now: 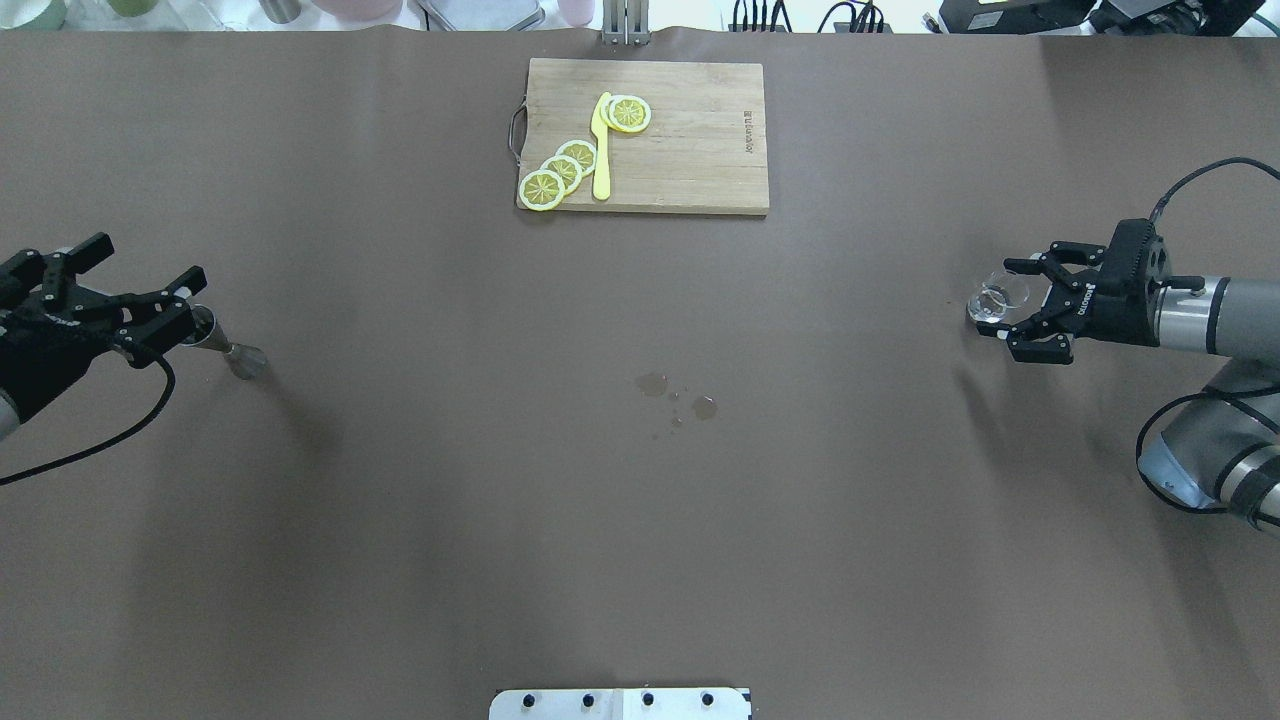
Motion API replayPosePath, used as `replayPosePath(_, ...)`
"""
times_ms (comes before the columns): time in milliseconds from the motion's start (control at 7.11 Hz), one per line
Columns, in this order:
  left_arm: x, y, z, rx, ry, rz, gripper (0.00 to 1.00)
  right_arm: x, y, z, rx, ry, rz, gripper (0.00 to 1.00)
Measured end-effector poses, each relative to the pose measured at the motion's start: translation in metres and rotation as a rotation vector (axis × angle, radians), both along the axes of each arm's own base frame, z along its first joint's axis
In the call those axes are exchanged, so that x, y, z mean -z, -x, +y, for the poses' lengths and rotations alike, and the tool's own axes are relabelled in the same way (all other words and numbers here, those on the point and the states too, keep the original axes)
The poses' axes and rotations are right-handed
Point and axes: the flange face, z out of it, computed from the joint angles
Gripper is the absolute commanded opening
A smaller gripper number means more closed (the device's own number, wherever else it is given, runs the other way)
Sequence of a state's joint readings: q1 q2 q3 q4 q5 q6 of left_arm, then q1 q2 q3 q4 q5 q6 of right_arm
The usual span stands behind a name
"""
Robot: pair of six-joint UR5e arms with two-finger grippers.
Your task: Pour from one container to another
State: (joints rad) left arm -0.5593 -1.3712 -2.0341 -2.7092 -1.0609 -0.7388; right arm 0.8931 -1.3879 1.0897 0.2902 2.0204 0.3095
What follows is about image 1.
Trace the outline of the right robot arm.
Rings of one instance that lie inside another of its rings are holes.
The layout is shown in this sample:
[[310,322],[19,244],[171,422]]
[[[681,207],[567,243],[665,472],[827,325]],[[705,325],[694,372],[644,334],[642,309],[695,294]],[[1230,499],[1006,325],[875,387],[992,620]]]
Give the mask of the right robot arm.
[[1172,509],[1277,534],[1276,282],[1178,275],[1147,219],[1119,222],[1105,246],[1056,242],[1004,266],[1050,282],[1027,319],[975,324],[1019,363],[1068,365],[1078,340],[1224,357],[1199,391],[1140,428],[1137,470]]

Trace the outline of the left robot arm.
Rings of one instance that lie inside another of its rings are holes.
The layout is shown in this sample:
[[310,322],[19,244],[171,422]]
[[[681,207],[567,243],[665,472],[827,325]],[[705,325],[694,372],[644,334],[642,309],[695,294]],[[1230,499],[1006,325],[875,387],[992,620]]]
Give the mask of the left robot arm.
[[73,249],[22,249],[1,264],[3,434],[9,436],[82,379],[108,352],[134,369],[196,331],[191,297],[207,286],[191,266],[160,290],[109,293],[81,277],[114,252],[97,233]]

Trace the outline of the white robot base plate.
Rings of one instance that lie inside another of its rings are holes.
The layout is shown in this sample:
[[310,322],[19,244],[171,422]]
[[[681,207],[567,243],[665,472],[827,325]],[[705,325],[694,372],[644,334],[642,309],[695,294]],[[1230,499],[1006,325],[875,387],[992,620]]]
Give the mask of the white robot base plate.
[[753,719],[749,689],[634,687],[508,689],[489,719]]

